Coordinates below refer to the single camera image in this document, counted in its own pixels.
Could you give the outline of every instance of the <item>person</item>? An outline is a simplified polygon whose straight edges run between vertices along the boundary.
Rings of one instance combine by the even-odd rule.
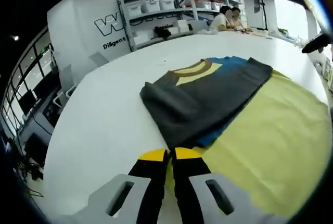
[[[214,18],[210,30],[214,31],[229,31],[234,30],[231,23],[233,12],[229,6],[222,6],[220,13]]]
[[[239,19],[240,9],[237,7],[234,7],[231,10],[233,12],[233,17],[232,17],[232,21],[231,21],[233,27],[237,30],[244,29],[243,24],[241,23],[241,20]]]

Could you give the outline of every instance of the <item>shelving unit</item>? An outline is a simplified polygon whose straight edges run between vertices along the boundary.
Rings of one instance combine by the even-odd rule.
[[[182,14],[183,13],[188,13],[191,12],[193,13],[193,17],[194,20],[199,20],[198,19],[198,12],[199,13],[213,13],[213,14],[218,14],[219,11],[217,10],[209,10],[209,9],[203,9],[203,8],[197,8],[196,7],[196,3],[195,0],[190,0],[191,2],[191,7],[187,7],[187,8],[182,8],[179,4],[178,0],[174,0],[175,1],[175,9],[173,10],[161,10],[161,11],[155,11],[155,12],[151,12],[151,13],[144,13],[142,15],[138,15],[136,17],[132,17],[130,18],[128,15],[128,11],[127,11],[127,7],[126,5],[128,3],[133,3],[136,1],[142,1],[142,0],[117,0],[118,3],[118,7],[119,7],[119,12],[121,15],[121,19],[122,19],[122,23],[124,25],[125,28],[125,34],[130,46],[131,51],[136,51],[137,49],[143,48],[145,46],[149,46],[155,43],[159,43],[164,41],[164,39],[162,38],[156,38],[156,39],[151,39],[150,41],[143,43],[143,44],[138,44],[136,45],[134,42],[134,36],[133,36],[133,31],[131,29],[131,22],[135,21],[135,20],[141,20],[147,17],[152,17],[152,16],[156,16],[156,15],[164,15],[164,14],[179,14],[179,18],[182,19]],[[226,3],[227,5],[234,5],[237,6],[238,4],[240,4],[239,1],[237,0],[218,0],[221,2]],[[175,35],[171,35],[168,39],[174,39],[174,38],[178,38],[184,35],[191,35],[193,34],[193,32],[186,32],[186,33],[180,33],[180,34],[175,34]]]

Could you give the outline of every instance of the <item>white table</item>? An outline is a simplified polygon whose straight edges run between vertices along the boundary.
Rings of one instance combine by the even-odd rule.
[[[168,70],[201,58],[224,56],[253,57],[271,65],[328,104],[307,55],[283,40],[221,32],[187,36],[130,53],[89,73],[64,108],[45,162],[47,215],[77,212],[91,193],[115,175],[128,173],[140,154],[167,147],[139,97],[145,81],[154,82]],[[179,219],[176,202],[166,193],[158,223]]]

